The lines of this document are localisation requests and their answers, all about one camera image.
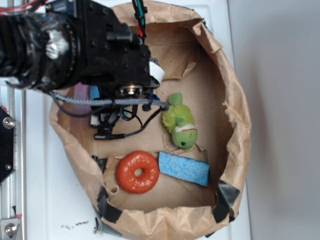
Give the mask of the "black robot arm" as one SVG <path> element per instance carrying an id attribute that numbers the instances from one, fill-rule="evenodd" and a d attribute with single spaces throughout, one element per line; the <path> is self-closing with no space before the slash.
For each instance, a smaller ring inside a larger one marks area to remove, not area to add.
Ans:
<path id="1" fill-rule="evenodd" d="M 0 75 L 44 93 L 78 83 L 119 98 L 150 95 L 165 72 L 144 36 L 93 0 L 53 0 L 0 17 Z"/>

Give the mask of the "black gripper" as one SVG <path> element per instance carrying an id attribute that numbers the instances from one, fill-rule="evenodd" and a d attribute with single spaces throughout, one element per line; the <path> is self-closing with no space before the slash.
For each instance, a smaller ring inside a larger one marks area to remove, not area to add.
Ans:
<path id="1" fill-rule="evenodd" d="M 82 22 L 80 80 L 99 87 L 103 96 L 149 96 L 163 79 L 149 47 L 121 23 L 114 11 L 93 0 L 77 1 L 76 17 Z"/>

